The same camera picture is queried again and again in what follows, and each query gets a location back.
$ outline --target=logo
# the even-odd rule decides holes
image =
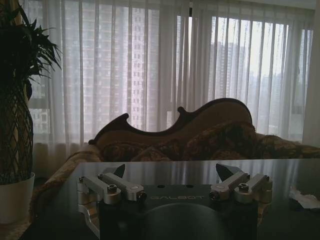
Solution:
[[[193,199],[202,199],[205,196],[151,196],[150,199],[152,200],[193,200]]]

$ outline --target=white flower pot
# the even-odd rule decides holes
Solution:
[[[27,180],[0,185],[0,224],[10,224],[25,218],[34,189],[35,174]]]

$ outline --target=screw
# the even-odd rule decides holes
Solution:
[[[210,198],[211,200],[216,201],[216,200],[219,200],[219,199],[220,199],[220,195],[219,195],[219,193],[218,193],[217,191],[211,191],[211,192],[209,193],[209,198]]]
[[[107,187],[108,193],[114,194],[115,192],[117,192],[117,185],[115,184],[110,184]]]
[[[238,188],[241,192],[248,192],[249,191],[249,185],[246,183],[240,183],[238,185]]]

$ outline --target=reflective table surface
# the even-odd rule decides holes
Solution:
[[[20,239],[97,239],[78,212],[77,179],[81,176],[96,176],[125,164],[123,178],[136,184],[215,184],[220,181],[216,163],[237,166],[251,176],[262,173],[273,179],[272,205],[258,227],[258,240],[320,239],[320,211],[296,208],[289,199],[290,188],[295,187],[320,200],[320,159],[81,163]]]

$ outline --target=paper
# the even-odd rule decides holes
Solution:
[[[320,201],[314,195],[302,195],[295,187],[291,187],[289,196],[296,200],[304,209],[320,209]]]

